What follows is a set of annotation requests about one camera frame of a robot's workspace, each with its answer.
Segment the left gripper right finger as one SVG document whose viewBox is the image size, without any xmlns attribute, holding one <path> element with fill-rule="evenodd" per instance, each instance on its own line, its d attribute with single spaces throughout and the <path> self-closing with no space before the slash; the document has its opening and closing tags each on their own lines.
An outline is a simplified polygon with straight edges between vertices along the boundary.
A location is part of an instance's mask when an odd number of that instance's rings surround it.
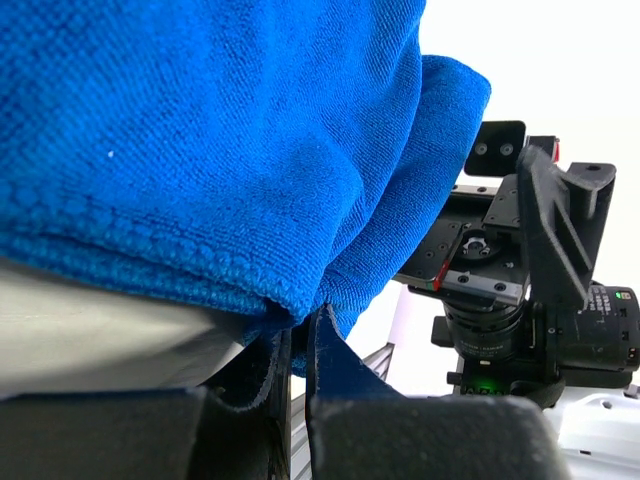
<svg viewBox="0 0 640 480">
<path fill-rule="evenodd" d="M 315 479 L 568 479 L 541 410 L 518 397 L 406 397 L 309 319 L 306 425 Z"/>
</svg>

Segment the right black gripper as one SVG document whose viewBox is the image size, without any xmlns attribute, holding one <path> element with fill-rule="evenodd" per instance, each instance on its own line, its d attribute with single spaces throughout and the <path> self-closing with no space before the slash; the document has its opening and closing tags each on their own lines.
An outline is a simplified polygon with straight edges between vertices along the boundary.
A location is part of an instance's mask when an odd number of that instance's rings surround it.
<svg viewBox="0 0 640 480">
<path fill-rule="evenodd" d="M 616 167 L 587 162 L 563 170 L 525 143 L 520 120 L 482 123 L 463 167 L 476 183 L 454 185 L 395 281 L 443 301 L 517 306 L 530 275 L 534 301 L 585 306 Z"/>
</svg>

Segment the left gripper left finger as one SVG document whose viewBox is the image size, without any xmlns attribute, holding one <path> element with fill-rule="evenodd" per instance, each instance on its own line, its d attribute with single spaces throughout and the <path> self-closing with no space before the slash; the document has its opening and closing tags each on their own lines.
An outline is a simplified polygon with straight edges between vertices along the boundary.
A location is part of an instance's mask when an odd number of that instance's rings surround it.
<svg viewBox="0 0 640 480">
<path fill-rule="evenodd" d="M 194 388 L 29 394 L 1 403 L 4 479 L 287 479 L 288 332 Z"/>
</svg>

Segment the blue towel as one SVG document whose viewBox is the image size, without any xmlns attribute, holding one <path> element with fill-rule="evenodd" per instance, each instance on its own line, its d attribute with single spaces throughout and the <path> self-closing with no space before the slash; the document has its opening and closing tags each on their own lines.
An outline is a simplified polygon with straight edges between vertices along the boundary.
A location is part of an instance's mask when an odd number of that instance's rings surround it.
<svg viewBox="0 0 640 480">
<path fill-rule="evenodd" d="M 491 87 L 421 1 L 5 1 L 1 378 L 147 382 L 353 329 L 441 210 Z"/>
</svg>

